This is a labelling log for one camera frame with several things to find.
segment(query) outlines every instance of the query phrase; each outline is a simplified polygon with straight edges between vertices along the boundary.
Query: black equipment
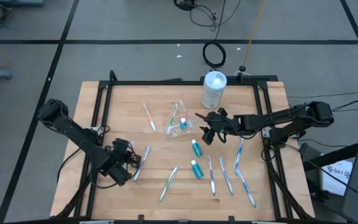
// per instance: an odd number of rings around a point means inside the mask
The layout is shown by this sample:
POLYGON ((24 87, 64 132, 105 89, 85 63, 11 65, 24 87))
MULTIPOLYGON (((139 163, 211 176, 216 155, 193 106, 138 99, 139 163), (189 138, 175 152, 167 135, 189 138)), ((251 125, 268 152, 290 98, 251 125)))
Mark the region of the black equipment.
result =
POLYGON ((119 186, 124 185, 131 177, 124 164, 138 169, 141 157, 134 153, 130 143, 116 139, 112 146, 100 147, 99 134, 92 129, 83 129, 68 117, 68 108, 60 100, 50 99, 39 109, 37 119, 48 129, 68 137, 91 160, 91 165, 103 176, 109 175, 119 186))
POLYGON ((306 129, 310 127, 328 127, 334 122, 334 116, 327 103, 312 101, 304 105, 296 105, 286 110, 277 111, 271 114, 256 115, 242 114, 234 115, 233 119, 227 117, 224 108, 218 109, 218 113, 209 112, 206 117, 197 114, 208 127, 200 127, 203 131, 203 141, 210 145, 215 133, 218 138, 225 143, 226 135, 240 136, 244 139, 254 137, 263 128, 291 122, 283 128, 272 127, 265 135, 269 136, 270 145, 273 147, 284 147, 288 138, 298 134, 299 138, 306 134, 306 129))

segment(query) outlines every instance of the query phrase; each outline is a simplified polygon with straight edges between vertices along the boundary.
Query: small blue bottle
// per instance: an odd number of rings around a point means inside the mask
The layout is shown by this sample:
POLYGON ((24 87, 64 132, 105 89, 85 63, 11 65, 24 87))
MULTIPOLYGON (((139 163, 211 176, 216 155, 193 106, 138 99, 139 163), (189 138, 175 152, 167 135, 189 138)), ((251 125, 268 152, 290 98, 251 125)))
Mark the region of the small blue bottle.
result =
POLYGON ((186 118, 180 118, 180 129, 186 130, 187 129, 187 121, 186 118))
POLYGON ((196 176, 197 179, 204 177, 203 170, 201 170, 200 165, 198 165, 198 163, 195 160, 191 161, 191 168, 193 169, 194 175, 196 176))
POLYGON ((198 144, 198 142, 195 139, 193 139, 193 140, 191 140, 191 143, 193 144, 193 150, 194 150, 194 153, 196 154, 196 156, 197 157, 202 156, 203 151, 201 150, 201 147, 198 144))

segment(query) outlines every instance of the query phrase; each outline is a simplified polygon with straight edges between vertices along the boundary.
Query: wooden tabletop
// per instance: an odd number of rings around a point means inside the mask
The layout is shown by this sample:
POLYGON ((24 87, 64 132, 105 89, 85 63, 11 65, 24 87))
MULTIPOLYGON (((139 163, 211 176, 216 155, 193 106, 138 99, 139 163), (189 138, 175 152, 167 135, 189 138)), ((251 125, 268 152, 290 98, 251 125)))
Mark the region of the wooden tabletop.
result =
MULTIPOLYGON (((74 120, 82 127, 91 124, 98 82, 84 82, 76 107, 74 120)), ((282 82, 268 82, 269 95, 273 111, 288 108, 288 101, 282 82)), ((274 220, 272 199, 269 187, 268 173, 265 162, 260 158, 262 140, 260 134, 253 139, 244 141, 244 149, 240 161, 240 170, 248 183, 250 191, 258 204, 254 209, 249 202, 241 179, 234 172, 240 139, 227 137, 227 143, 221 143, 215 137, 212 145, 207 146, 202 140, 202 130, 196 128, 193 133, 185 136, 165 137, 165 130, 170 120, 174 102, 182 100, 188 110, 190 119, 196 126, 205 126, 194 113, 207 115, 210 110, 201 104, 202 86, 113 86, 107 125, 111 130, 105 135, 104 145, 111 145, 115 138, 134 140, 135 152, 143 156, 145 147, 150 146, 149 158, 140 174, 137 183, 129 180, 122 187, 96 189, 93 219, 133 220, 139 214, 145 215, 146 220, 227 220, 234 215, 236 220, 274 220), (146 102, 157 128, 157 134, 152 131, 142 102, 146 102), (191 140, 196 139, 204 155, 196 158, 191 147, 191 140), (209 167, 206 156, 212 158, 213 174, 216 184, 216 196, 211 193, 209 167), (234 196, 230 195, 222 170, 219 156, 225 159, 226 170, 234 188, 234 196), (196 159, 204 171, 203 179, 196 179, 191 169, 190 161, 196 159), (175 166, 176 174, 162 204, 157 200, 162 193, 165 183, 175 166)), ((103 111, 104 97, 99 119, 103 111)), ((227 86, 219 107, 229 113, 257 114, 255 96, 251 86, 227 86)), ((288 141, 297 146, 295 140, 288 141)), ((68 142, 65 157, 77 147, 68 142)), ((55 194, 51 215, 56 215, 72 198, 79 186, 84 153, 78 154, 62 170, 55 194)), ((291 148, 282 149, 282 159, 287 177, 287 185, 298 203, 314 216, 311 199, 306 184, 305 173, 300 154, 291 148)), ((99 185, 109 185, 113 180, 99 175, 99 185)), ((282 195, 279 190, 281 216, 285 217, 282 195)), ((84 202, 88 199, 85 193, 84 202)), ((84 203, 82 214, 85 214, 84 203)))

